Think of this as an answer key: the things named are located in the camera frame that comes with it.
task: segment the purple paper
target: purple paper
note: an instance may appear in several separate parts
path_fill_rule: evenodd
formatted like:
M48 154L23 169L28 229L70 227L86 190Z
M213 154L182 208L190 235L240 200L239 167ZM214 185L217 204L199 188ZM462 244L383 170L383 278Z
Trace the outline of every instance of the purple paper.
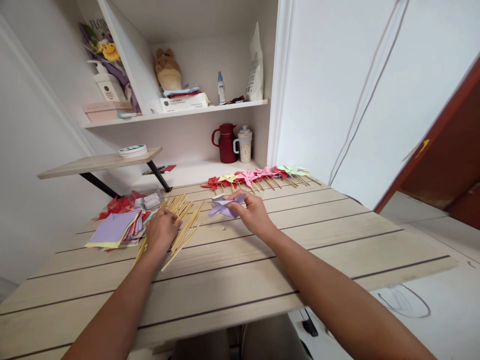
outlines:
M98 226L88 243L117 243L139 212L111 213Z
M229 217L229 218L232 218L232 219L238 218L239 215L235 211L227 208L225 205L233 203L233 202L243 204L246 196L247 196L246 194L240 194L236 197L235 200L211 201L211 203L213 204L213 207L210 210L210 212L208 213L208 218L210 220L212 220L212 218L218 213L220 213L222 215L225 215L226 217Z

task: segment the plastic bag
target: plastic bag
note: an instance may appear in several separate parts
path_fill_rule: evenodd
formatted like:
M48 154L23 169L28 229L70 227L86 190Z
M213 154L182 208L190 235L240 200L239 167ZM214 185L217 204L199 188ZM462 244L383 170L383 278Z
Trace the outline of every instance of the plastic bag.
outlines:
M264 99L264 55L260 46L258 22L250 42L250 74L246 86L246 99L248 101Z

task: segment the red thermos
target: red thermos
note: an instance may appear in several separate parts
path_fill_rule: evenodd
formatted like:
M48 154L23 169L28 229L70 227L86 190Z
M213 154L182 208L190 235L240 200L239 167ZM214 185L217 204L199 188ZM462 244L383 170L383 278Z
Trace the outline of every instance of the red thermos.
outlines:
M211 133L211 143L220 148L220 161L224 164L231 164L237 161L237 154L234 153L234 127L231 123L225 123L219 125L220 128ZM215 133L220 132L220 138L218 139L218 145L214 142Z

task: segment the yellow plush toy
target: yellow plush toy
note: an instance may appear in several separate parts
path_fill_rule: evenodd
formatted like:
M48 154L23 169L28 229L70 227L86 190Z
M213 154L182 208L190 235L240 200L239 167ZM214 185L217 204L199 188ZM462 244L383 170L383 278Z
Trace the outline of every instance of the yellow plush toy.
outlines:
M117 47L114 42L99 42L97 50L102 53L105 59L111 63L120 60L120 54L117 51Z

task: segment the wooden tabletop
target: wooden tabletop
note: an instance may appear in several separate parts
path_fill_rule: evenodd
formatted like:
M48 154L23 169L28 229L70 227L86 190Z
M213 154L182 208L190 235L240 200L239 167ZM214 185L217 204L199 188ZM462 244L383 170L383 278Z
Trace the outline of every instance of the wooden tabletop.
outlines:
M69 162L65 165L39 173L39 179L59 178L67 175L91 173L94 171L123 168L130 165L145 164L153 160L161 151L162 147L153 147L145 155L131 158L123 158L119 153L88 156Z
M353 199L309 181L260 193L274 224L367 290L452 268L456 261ZM200 185L175 188L209 199ZM272 251L240 219L206 203L199 232L152 283L135 348L247 323L305 306ZM0 304L0 359L59 359L134 264L138 247L84 248L91 221Z

